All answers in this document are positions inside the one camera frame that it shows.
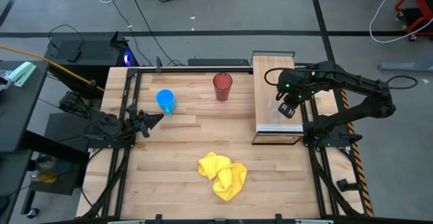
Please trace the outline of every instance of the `gray floor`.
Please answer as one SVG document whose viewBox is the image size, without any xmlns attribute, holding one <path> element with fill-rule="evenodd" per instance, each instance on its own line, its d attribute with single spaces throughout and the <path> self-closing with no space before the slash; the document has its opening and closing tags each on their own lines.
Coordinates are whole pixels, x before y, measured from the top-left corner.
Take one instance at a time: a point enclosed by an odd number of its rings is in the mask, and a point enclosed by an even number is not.
<svg viewBox="0 0 433 224">
<path fill-rule="evenodd" d="M 9 0 L 0 0 L 0 13 Z M 134 31 L 147 31 L 133 0 L 115 0 Z M 320 0 L 328 30 L 366 31 L 381 0 Z M 312 0 L 138 0 L 152 30 L 319 30 Z M 389 0 L 378 16 L 374 30 L 402 30 Z M 112 4 L 99 0 L 17 0 L 0 32 L 48 32 L 60 24 L 69 24 L 81 32 L 128 31 L 124 20 Z M 297 62 L 326 60 L 321 37 L 304 36 L 213 36 L 158 37 L 166 52 L 173 58 L 244 58 L 254 50 L 295 51 Z M 432 42 L 406 39 L 391 44 L 378 44 L 369 37 L 330 37 L 336 62 L 345 69 L 369 78 L 386 80 L 401 74 L 380 72 L 381 62 L 416 62 L 431 59 Z M 168 60 L 150 37 L 137 37 L 144 54 L 163 63 Z M 43 55 L 47 38 L 1 38 L 0 44 Z M 135 51 L 133 41 L 131 49 Z M 140 64 L 145 64 L 137 57 Z M 34 60 L 17 53 L 0 50 L 0 60 Z M 393 91 L 396 113 L 390 118 L 363 119 L 355 122 L 357 133 L 364 136 L 359 142 L 363 165 L 375 215 L 406 219 L 433 220 L 433 145 L 430 143 L 428 109 L 433 104 L 433 76 L 427 73 L 406 73 L 419 79 L 418 87 Z M 396 81 L 404 85 L 406 81 Z M 67 88 L 51 79 L 44 84 L 40 98 L 57 104 Z M 361 97 L 349 94 L 355 105 Z M 50 113 L 58 109 L 38 101 L 28 128 L 44 134 Z M 20 194 L 11 223 L 44 223 L 72 219 L 79 199 L 73 196 L 38 194 L 34 206 L 41 209 L 36 219 L 19 215 L 25 191 Z"/>
</svg>

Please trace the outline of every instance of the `red plastic cup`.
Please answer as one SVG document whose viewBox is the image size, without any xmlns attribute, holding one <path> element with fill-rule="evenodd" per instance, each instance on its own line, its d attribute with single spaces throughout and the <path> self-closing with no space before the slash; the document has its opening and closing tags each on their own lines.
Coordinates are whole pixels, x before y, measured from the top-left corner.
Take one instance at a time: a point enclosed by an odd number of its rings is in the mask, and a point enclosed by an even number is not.
<svg viewBox="0 0 433 224">
<path fill-rule="evenodd" d="M 214 88 L 216 99 L 220 102 L 225 102 L 229 97 L 229 92 L 233 79 L 229 74 L 220 72 L 214 77 Z"/>
</svg>

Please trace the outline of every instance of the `blue mug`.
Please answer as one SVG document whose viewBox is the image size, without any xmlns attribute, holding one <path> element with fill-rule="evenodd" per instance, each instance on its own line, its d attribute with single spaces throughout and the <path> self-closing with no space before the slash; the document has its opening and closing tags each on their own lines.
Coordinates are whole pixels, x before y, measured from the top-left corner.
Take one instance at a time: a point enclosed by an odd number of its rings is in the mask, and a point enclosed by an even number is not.
<svg viewBox="0 0 433 224">
<path fill-rule="evenodd" d="M 156 94 L 156 103 L 167 115 L 176 107 L 175 94 L 170 89 L 162 89 Z"/>
</svg>

